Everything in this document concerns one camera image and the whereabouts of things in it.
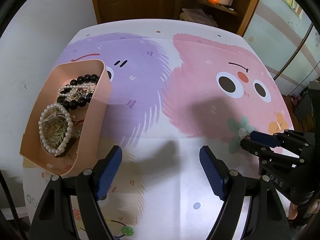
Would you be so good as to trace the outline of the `right hand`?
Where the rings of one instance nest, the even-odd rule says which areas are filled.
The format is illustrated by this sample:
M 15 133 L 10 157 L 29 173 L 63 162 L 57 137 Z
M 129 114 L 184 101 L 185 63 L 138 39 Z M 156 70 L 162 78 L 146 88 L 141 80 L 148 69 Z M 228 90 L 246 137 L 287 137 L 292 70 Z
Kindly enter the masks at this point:
M 290 203 L 288 223 L 291 228 L 310 224 L 319 212 L 319 199 L 308 205 L 297 206 Z

